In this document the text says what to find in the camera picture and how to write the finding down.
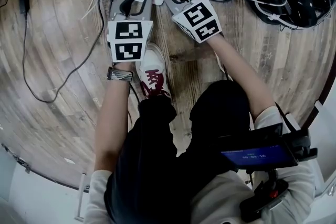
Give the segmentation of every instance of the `black pants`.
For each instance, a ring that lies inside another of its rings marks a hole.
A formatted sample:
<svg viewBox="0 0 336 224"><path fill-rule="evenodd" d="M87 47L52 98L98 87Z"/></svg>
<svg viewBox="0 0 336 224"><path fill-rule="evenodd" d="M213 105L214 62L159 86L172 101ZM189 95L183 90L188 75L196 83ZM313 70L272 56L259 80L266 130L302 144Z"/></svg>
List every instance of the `black pants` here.
<svg viewBox="0 0 336 224"><path fill-rule="evenodd" d="M219 136L248 131L246 94L232 81L211 84L191 110L192 141L179 157L169 128L176 117L170 99L143 100L139 111L108 180L108 213L117 224L189 223L191 199L216 175L235 170L209 145Z"/></svg>

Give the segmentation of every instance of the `red button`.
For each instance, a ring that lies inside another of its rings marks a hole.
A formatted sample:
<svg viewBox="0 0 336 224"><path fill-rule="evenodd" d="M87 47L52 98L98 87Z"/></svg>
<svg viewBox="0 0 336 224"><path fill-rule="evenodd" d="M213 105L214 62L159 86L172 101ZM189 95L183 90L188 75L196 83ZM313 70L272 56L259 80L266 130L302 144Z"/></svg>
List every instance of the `red button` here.
<svg viewBox="0 0 336 224"><path fill-rule="evenodd" d="M270 194L269 194L269 197L271 198L277 198L279 195L279 191L277 190L273 190Z"/></svg>

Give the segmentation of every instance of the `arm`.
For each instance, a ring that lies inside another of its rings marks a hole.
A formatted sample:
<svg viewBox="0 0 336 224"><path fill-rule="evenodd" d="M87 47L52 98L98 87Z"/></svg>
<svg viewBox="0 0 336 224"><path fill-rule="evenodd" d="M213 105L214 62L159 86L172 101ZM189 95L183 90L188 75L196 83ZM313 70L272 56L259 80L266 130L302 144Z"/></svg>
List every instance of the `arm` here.
<svg viewBox="0 0 336 224"><path fill-rule="evenodd" d="M131 63L123 62L116 69L130 71ZM127 134L129 82L110 80L107 83L96 126L94 170L114 172L121 147Z"/></svg>
<svg viewBox="0 0 336 224"><path fill-rule="evenodd" d="M275 105L272 94L266 84L224 37L217 34L208 39L207 42L218 55L230 76L246 92L254 120L262 111Z"/></svg>
<svg viewBox="0 0 336 224"><path fill-rule="evenodd" d="M255 128L260 129L280 122L286 125L279 110L273 106L259 115L255 121ZM278 178L285 180L289 184L288 192L281 197L281 204L272 210L263 210L261 218L265 223L303 223L308 217L315 191L314 175L310 162L302 162L298 166L277 169ZM265 182L267 179L266 172L254 172L253 190L256 189L261 181Z"/></svg>

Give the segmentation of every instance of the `person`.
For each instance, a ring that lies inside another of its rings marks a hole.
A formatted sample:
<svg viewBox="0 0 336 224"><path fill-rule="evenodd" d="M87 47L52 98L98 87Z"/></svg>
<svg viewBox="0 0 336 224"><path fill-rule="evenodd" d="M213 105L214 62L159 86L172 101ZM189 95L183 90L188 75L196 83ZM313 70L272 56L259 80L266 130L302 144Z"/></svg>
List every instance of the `person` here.
<svg viewBox="0 0 336 224"><path fill-rule="evenodd" d="M197 100L190 113L192 140L179 157L169 127L176 111L159 47L149 44L144 60L136 63L146 98L129 133L129 83L108 81L96 128L86 224L244 223L239 204L253 190L209 145L224 134L248 132L250 114L256 129L283 120L266 84L224 37L217 34L207 43L233 81L214 82ZM132 66L123 62L115 68L130 71ZM288 193L253 223L302 223L308 217L314 198L309 163L278 169L278 175L289 183ZM266 177L255 172L254 186Z"/></svg>

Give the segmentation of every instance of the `blue screen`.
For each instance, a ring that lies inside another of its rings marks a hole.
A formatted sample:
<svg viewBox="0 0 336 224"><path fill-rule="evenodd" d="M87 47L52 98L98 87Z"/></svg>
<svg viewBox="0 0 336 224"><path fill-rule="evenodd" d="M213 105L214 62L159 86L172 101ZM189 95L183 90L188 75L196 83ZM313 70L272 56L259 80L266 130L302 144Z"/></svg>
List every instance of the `blue screen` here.
<svg viewBox="0 0 336 224"><path fill-rule="evenodd" d="M286 163L292 160L292 157L281 146L222 151L222 154L237 166L269 165Z"/></svg>

